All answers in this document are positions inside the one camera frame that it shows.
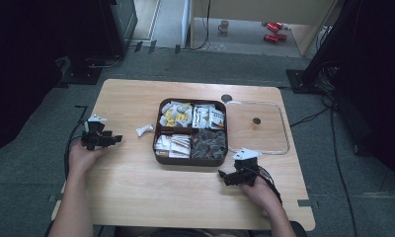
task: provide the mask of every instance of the gray carpet floor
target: gray carpet floor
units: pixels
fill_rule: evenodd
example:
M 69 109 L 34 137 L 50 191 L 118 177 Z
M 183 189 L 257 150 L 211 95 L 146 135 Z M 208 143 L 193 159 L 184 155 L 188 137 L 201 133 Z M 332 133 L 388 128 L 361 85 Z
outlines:
M 0 149 L 0 236 L 42 236 L 55 206 L 51 195 L 64 182 L 66 140 L 80 116 L 75 105 L 92 111 L 109 78 L 289 86 L 285 69 L 304 69 L 309 59 L 210 51 L 147 48 L 130 50 L 102 72 L 95 86 L 54 88 L 19 136 Z M 289 123 L 323 110 L 321 96 L 282 90 Z M 291 129 L 316 228 L 308 236 L 355 236 L 351 213 L 334 157 L 330 112 Z M 357 157 L 341 116 L 333 114 L 342 175 L 349 191 L 358 236 L 395 236 L 394 174 L 374 157 Z M 102 236 L 112 236 L 107 226 Z

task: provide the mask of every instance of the clear plastic tray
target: clear plastic tray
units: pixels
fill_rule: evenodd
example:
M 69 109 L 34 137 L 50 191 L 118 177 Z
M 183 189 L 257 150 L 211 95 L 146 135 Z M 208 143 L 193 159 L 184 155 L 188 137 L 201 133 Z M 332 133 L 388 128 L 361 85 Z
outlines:
M 271 102 L 229 101 L 228 149 L 242 147 L 270 155 L 289 151 L 289 140 L 280 106 Z

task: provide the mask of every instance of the dark food item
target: dark food item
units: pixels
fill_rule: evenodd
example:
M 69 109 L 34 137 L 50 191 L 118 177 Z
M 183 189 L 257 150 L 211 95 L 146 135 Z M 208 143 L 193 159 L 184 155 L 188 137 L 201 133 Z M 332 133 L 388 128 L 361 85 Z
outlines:
M 192 135 L 192 159 L 222 159 L 224 150 L 227 149 L 225 133 L 199 129 Z

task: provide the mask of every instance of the wire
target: wire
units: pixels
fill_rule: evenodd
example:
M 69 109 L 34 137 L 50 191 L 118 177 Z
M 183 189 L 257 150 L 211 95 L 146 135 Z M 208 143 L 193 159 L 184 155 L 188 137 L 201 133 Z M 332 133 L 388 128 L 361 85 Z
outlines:
M 351 202 L 351 199 L 350 199 L 350 197 L 349 197 L 348 187 L 346 186 L 345 179 L 343 178 L 342 168 L 340 167 L 339 157 L 338 157 L 338 154 L 337 154 L 336 131 L 335 131 L 335 129 L 334 129 L 334 119 L 333 119 L 333 116 L 334 116 L 334 113 L 333 113 L 333 110 L 331 110 L 330 122 L 331 122 L 331 129 L 332 129 L 332 133 L 333 133 L 334 157 L 335 157 L 335 159 L 336 159 L 336 165 L 337 165 L 337 169 L 338 169 L 338 171 L 339 171 L 340 180 L 342 181 L 343 189 L 345 190 L 346 199 L 347 199 L 348 205 L 349 205 L 349 211 L 350 211 L 350 213 L 351 213 L 351 218 L 352 218 L 352 225 L 353 225 L 353 229 L 354 229 L 354 234 L 355 234 L 355 237 L 356 237 L 356 236 L 357 236 L 357 228 L 356 228 L 354 210 L 353 210 L 353 208 L 352 208 L 352 202 Z
M 102 225 L 102 226 L 100 227 L 99 234 L 97 235 L 97 237 L 101 237 L 101 236 L 102 236 L 102 232 L 103 232 L 104 229 L 105 229 L 105 226 Z
M 349 46 L 349 51 L 352 51 L 353 48 L 355 47 L 357 23 L 358 23 L 358 18 L 359 18 L 359 15 L 360 15 L 360 10 L 361 10 L 362 4 L 363 4 L 363 0 L 360 0 L 360 3 L 359 3 L 358 8 L 357 8 L 356 16 L 355 16 L 355 25 L 354 25 L 354 31 L 353 31 L 353 36 L 352 36 L 352 45 Z M 321 44 L 322 44 L 323 37 L 324 37 L 325 35 L 327 35 L 327 34 L 330 32 L 330 30 L 332 30 L 332 27 L 328 27 L 327 30 L 326 30 L 326 33 L 321 37 L 320 46 L 321 46 Z M 318 36 L 317 36 L 316 46 L 317 46 L 317 50 L 318 50 Z M 341 61 L 343 61 L 343 60 L 344 60 L 345 58 L 347 58 L 347 57 L 348 57 L 348 54 L 347 54 L 346 56 L 343 56 L 343 57 L 340 58 L 340 59 L 336 59 L 336 60 L 332 60 L 332 61 L 323 62 L 323 63 L 321 63 L 320 65 L 318 65 L 318 66 L 315 68 L 315 71 L 317 71 L 317 70 L 319 70 L 319 71 L 323 70 L 324 67 L 325 67 L 327 64 L 332 64 L 332 63 L 339 63 L 339 64 L 340 64 Z
M 312 121 L 312 120 L 314 120 L 315 118 L 317 118 L 319 115 L 321 115 L 321 114 L 323 114 L 324 112 L 328 111 L 329 109 L 330 109 L 330 108 L 326 108 L 326 109 L 320 111 L 320 112 L 317 113 L 317 114 L 314 114 L 314 115 L 312 115 L 312 116 L 303 118 L 303 119 L 301 119 L 300 121 L 297 121 L 296 123 L 291 124 L 290 127 L 294 127 L 294 126 L 296 126 L 296 125 L 299 125 L 299 124 L 302 124 L 302 123 L 305 123 L 305 122 L 308 122 L 308 121 Z
M 331 29 L 333 29 L 333 27 L 327 27 L 327 28 L 326 28 L 326 31 L 325 31 L 324 34 L 323 34 L 323 36 L 321 36 L 320 45 L 319 45 L 320 47 L 321 47 L 321 45 L 323 44 L 324 39 L 327 37 L 327 35 L 329 34 L 329 32 L 330 32 Z M 318 48 L 319 48 L 319 46 L 318 46 L 318 36 L 319 36 L 319 35 L 317 35 L 317 39 L 316 39 L 316 41 L 315 41 L 315 47 L 316 47 L 317 50 L 318 50 Z
M 113 63 L 113 64 L 110 64 L 110 65 L 103 65 L 103 66 L 88 66 L 88 67 L 90 67 L 90 68 L 109 68 L 109 67 L 113 67 L 113 66 L 115 66 L 115 65 L 117 65 L 119 62 L 120 62 L 120 60 L 121 60 L 121 56 L 118 58 L 118 60 L 115 62 L 115 63 Z
M 203 47 L 209 42 L 210 3 L 211 3 L 211 1 L 209 0 L 209 2 L 207 3 L 206 25 L 204 24 L 204 20 L 203 20 L 203 18 L 202 18 L 203 28 L 206 29 L 206 37 L 205 37 L 203 43 L 202 43 L 199 47 L 196 47 L 196 48 L 184 48 L 184 49 L 189 49 L 189 50 L 193 50 L 193 51 L 199 50 L 199 49 L 203 48 Z
M 67 141 L 67 144 L 66 144 L 66 147 L 65 147 L 65 153 L 64 153 L 64 171 L 65 171 L 65 180 L 68 178 L 68 173 L 69 173 L 69 149 L 70 149 L 70 146 L 71 146 L 71 143 L 76 139 L 76 138 L 80 138 L 81 136 L 76 136 L 76 137 L 73 137 L 74 136 L 74 133 L 75 133 L 75 131 L 77 130 L 77 128 L 81 125 L 81 124 L 83 124 L 83 117 L 84 117 L 84 115 L 86 114 L 86 111 L 87 111 L 87 106 L 75 106 L 76 108 L 82 108 L 82 109 L 84 109 L 83 110 L 83 113 L 81 113 L 81 116 L 80 116 L 80 118 L 78 119 L 78 121 L 77 121 L 77 124 L 74 126 L 74 128 L 72 129 L 72 131 L 71 131 L 71 133 L 70 133 L 70 135 L 69 135 L 69 137 L 68 137 L 68 141 Z
M 275 193 L 275 195 L 276 195 L 277 199 L 280 201 L 280 203 L 283 203 L 283 201 L 281 200 L 281 197 L 280 197 L 280 193 L 278 192 L 278 190 L 275 186 L 274 179 L 272 178 L 271 174 L 269 174 L 269 172 L 265 168 L 259 166 L 259 172 L 256 172 L 256 171 L 254 171 L 250 168 L 247 168 L 247 167 L 242 167 L 242 168 L 247 171 L 250 171 L 251 173 L 262 178 L 266 182 L 266 184 L 272 189 L 272 191 Z
M 332 109 L 332 108 L 334 107 L 334 105 L 336 104 L 334 98 L 331 96 L 333 92 L 334 92 L 334 91 L 326 92 L 326 93 L 323 95 L 323 98 L 321 99 L 321 103 L 323 103 L 323 105 L 324 105 L 326 108 Z M 332 102 L 332 104 L 331 104 L 331 105 L 327 105 L 327 103 L 324 101 L 325 98 L 329 99 L 329 100 Z

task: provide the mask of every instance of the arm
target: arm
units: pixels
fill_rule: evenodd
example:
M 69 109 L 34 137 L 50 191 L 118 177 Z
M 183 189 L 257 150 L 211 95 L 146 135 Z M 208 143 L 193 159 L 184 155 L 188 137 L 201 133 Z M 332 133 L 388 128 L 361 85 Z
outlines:
M 93 236 L 86 191 L 86 173 L 107 148 L 89 151 L 81 141 L 71 147 L 64 197 L 48 236 Z
M 277 196 L 262 178 L 257 177 L 253 187 L 242 185 L 241 189 L 255 204 L 268 213 L 273 236 L 295 236 Z

